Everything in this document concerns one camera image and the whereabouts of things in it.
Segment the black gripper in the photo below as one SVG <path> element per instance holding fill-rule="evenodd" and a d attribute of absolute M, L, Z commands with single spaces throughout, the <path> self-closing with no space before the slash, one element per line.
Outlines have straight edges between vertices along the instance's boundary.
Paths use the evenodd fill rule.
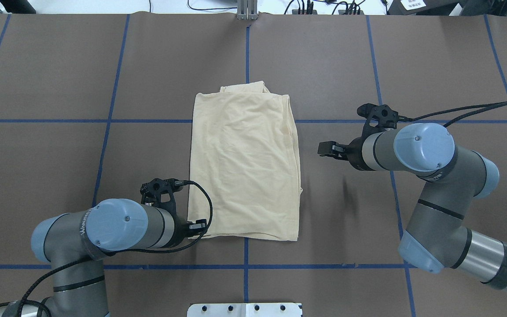
<path fill-rule="evenodd" d="M 177 247 L 188 233 L 205 233 L 208 229 L 207 219 L 188 221 L 177 214 L 165 212 L 165 247 Z"/>
<path fill-rule="evenodd" d="M 370 171 L 371 168 L 365 163 L 363 146 L 366 138 L 355 138 L 348 145 L 334 141 L 320 142 L 318 155 L 320 157 L 347 158 L 356 170 Z"/>

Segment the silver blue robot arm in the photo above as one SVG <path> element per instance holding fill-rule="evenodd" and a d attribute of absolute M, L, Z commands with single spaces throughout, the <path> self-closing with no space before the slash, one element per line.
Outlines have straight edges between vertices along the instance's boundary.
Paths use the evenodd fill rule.
<path fill-rule="evenodd" d="M 361 171 L 406 171 L 422 179 L 400 256 L 429 273 L 459 269 L 507 291 L 507 243 L 463 225 L 473 200 L 497 187 L 499 169 L 480 153 L 457 145 L 447 128 L 435 123 L 391 130 L 375 126 L 347 145 L 321 142 L 318 155 L 348 161 Z"/>
<path fill-rule="evenodd" d="M 51 264 L 54 295 L 40 316 L 108 317 L 103 261 L 123 251 L 171 253 L 183 239 L 205 233 L 207 220 L 184 221 L 166 208 L 129 199 L 107 199 L 95 207 L 42 221 L 31 248 Z"/>

